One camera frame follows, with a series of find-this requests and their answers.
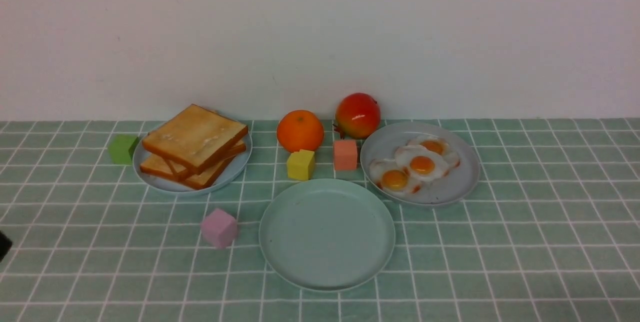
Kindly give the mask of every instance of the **green cube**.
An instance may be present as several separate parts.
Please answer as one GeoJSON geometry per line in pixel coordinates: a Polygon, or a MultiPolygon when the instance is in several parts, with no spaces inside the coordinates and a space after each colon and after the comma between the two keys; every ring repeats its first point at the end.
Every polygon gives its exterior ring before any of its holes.
{"type": "Polygon", "coordinates": [[[138,145],[139,138],[132,134],[117,134],[109,144],[109,156],[114,165],[133,164],[133,151],[138,145]]]}

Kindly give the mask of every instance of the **fried egg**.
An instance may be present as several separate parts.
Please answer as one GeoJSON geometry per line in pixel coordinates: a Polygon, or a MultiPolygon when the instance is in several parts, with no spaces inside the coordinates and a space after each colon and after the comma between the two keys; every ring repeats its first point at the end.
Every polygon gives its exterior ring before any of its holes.
{"type": "Polygon", "coordinates": [[[395,163],[421,182],[431,182],[445,176],[449,170],[444,158],[423,146],[402,146],[395,150],[395,163]]]}
{"type": "Polygon", "coordinates": [[[422,146],[432,153],[437,153],[445,160],[448,170],[455,169],[460,165],[460,156],[454,151],[446,140],[435,137],[434,135],[420,135],[409,140],[407,146],[422,146]]]}
{"type": "Polygon", "coordinates": [[[392,159],[375,159],[368,166],[371,181],[396,197],[413,195],[422,188],[420,181],[402,171],[392,159]]]}

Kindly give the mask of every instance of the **plate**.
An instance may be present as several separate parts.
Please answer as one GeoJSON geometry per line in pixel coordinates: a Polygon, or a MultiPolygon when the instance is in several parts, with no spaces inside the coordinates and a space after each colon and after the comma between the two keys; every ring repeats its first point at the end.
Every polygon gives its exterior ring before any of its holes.
{"type": "Polygon", "coordinates": [[[445,206],[460,201],[467,196],[478,184],[480,179],[480,160],[471,146],[454,133],[421,122],[393,123],[380,128],[371,134],[362,144],[360,150],[360,164],[366,179],[371,181],[369,165],[372,160],[394,158],[394,152],[400,146],[407,144],[412,138],[431,135],[443,138],[449,146],[460,156],[460,165],[451,170],[448,176],[440,178],[428,188],[423,187],[412,196],[399,198],[372,185],[391,201],[421,205],[445,206]]]}
{"type": "Polygon", "coordinates": [[[314,292],[340,292],[384,268],[396,230],[389,210],[370,190],[323,178],[275,197],[258,238],[264,258],[286,281],[314,292]]]}
{"type": "Polygon", "coordinates": [[[170,193],[172,195],[180,195],[181,197],[205,195],[228,185],[231,181],[238,178],[245,169],[247,162],[249,162],[249,157],[251,156],[251,150],[253,147],[251,133],[247,133],[247,135],[242,138],[242,141],[246,145],[246,151],[235,156],[231,163],[227,165],[226,169],[224,169],[220,176],[217,177],[215,183],[204,189],[193,189],[180,183],[151,176],[150,174],[140,171],[140,164],[151,155],[149,151],[142,147],[142,142],[137,144],[137,147],[135,147],[135,151],[133,152],[133,168],[137,176],[154,190],[158,190],[163,193],[170,193]]]}

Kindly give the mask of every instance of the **bread slice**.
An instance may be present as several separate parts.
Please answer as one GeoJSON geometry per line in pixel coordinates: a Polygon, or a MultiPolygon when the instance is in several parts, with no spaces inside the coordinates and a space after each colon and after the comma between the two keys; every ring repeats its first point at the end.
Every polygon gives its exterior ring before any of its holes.
{"type": "Polygon", "coordinates": [[[192,104],[144,137],[142,146],[199,175],[247,133],[246,124],[192,104]]]}
{"type": "Polygon", "coordinates": [[[144,174],[160,177],[168,181],[173,181],[194,190],[202,190],[213,185],[220,174],[224,172],[224,170],[227,168],[229,163],[233,161],[234,158],[236,158],[236,156],[231,156],[227,159],[221,160],[212,167],[206,169],[204,172],[202,172],[202,174],[193,174],[180,181],[176,180],[176,177],[171,172],[169,166],[165,163],[161,156],[149,156],[149,158],[144,161],[146,162],[146,165],[143,166],[142,164],[140,164],[140,170],[144,174]]]}
{"type": "Polygon", "coordinates": [[[140,172],[143,174],[160,177],[169,181],[178,182],[176,176],[174,176],[169,165],[165,163],[165,160],[158,155],[150,155],[146,160],[140,164],[140,172]]]}
{"type": "MultiPolygon", "coordinates": [[[[236,142],[231,148],[227,149],[224,152],[224,154],[222,154],[220,160],[215,161],[214,163],[220,162],[222,160],[226,160],[227,158],[235,157],[241,153],[244,153],[244,151],[246,150],[247,150],[247,145],[245,144],[245,142],[242,140],[238,140],[238,142],[236,142]]],[[[193,173],[190,172],[190,170],[187,169],[182,164],[178,164],[176,162],[172,162],[164,158],[163,160],[171,170],[171,173],[173,174],[175,181],[182,181],[187,177],[193,175],[193,173]]]]}
{"type": "MultiPolygon", "coordinates": [[[[224,160],[233,158],[247,150],[247,145],[238,141],[233,147],[227,149],[224,154],[224,160]]],[[[193,176],[183,165],[166,160],[161,156],[151,154],[140,164],[140,171],[144,174],[160,177],[169,181],[180,183],[190,176],[193,176]]]]}
{"type": "Polygon", "coordinates": [[[178,183],[190,187],[194,190],[202,190],[204,188],[210,187],[215,183],[218,177],[220,177],[222,172],[225,171],[227,166],[231,163],[231,161],[234,160],[234,158],[236,157],[232,156],[231,158],[221,160],[212,167],[209,167],[201,174],[194,174],[187,177],[186,179],[179,181],[178,183]]]}

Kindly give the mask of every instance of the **black object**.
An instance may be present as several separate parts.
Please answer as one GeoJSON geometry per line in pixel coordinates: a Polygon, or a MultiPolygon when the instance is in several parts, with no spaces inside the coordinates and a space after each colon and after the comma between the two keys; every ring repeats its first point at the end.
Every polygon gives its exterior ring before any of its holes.
{"type": "Polygon", "coordinates": [[[2,233],[2,231],[0,231],[0,262],[2,262],[7,253],[9,253],[9,250],[13,245],[14,243],[11,242],[9,237],[7,237],[4,233],[2,233]]]}

